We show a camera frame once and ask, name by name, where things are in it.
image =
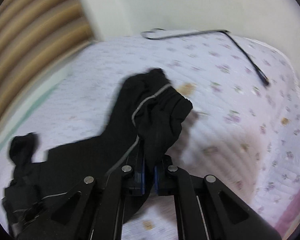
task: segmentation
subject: black cloth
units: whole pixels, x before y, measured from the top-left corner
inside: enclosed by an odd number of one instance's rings
[[[99,136],[50,149],[42,163],[31,163],[38,141],[34,133],[15,137],[9,156],[16,167],[3,199],[9,225],[24,224],[29,212],[31,217],[48,208],[62,197],[58,194],[69,191],[84,177],[103,177],[124,165],[126,157],[138,151],[139,140],[144,145],[146,172],[152,176],[155,163],[178,139],[181,122],[191,109],[191,102],[171,87],[163,71],[153,69],[123,83]],[[146,200],[150,181],[145,196],[132,201],[135,207],[125,220]]]

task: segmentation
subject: white wall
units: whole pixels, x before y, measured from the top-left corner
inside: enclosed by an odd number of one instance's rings
[[[300,7],[295,0],[82,0],[103,39],[151,28],[223,28],[278,48],[300,74]]]

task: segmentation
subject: brown slatted panel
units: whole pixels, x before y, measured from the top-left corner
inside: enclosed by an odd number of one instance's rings
[[[92,38],[78,0],[4,0],[0,6],[0,130],[35,80]]]

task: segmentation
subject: light green strip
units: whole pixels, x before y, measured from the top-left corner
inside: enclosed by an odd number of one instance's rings
[[[36,110],[41,104],[47,100],[47,98],[50,96],[50,94],[57,88],[58,84],[53,86],[51,89],[49,89],[47,92],[45,92],[42,96],[40,96],[28,109],[28,111],[24,114],[24,116],[20,119],[20,121],[15,125],[15,127],[7,134],[7,136],[4,138],[4,140],[0,143],[0,151],[3,148],[3,146],[7,143],[8,140],[10,140],[12,134],[14,134],[17,129],[20,127],[20,125],[27,120],[31,114]]]

